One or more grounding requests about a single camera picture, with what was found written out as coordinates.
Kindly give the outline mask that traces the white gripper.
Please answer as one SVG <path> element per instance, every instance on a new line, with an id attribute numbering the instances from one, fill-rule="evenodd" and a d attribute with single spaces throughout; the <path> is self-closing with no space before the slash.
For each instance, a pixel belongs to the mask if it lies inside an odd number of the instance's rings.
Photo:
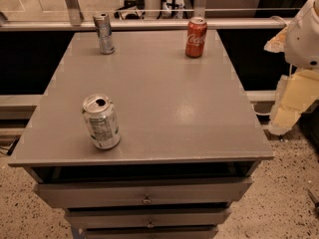
<path id="1" fill-rule="evenodd" d="M 266 42 L 264 50 L 284 52 L 287 63 L 305 68 L 282 76 L 277 85 L 268 130 L 283 135 L 319 99 L 319 0 L 308 0 L 288 28 Z"/>

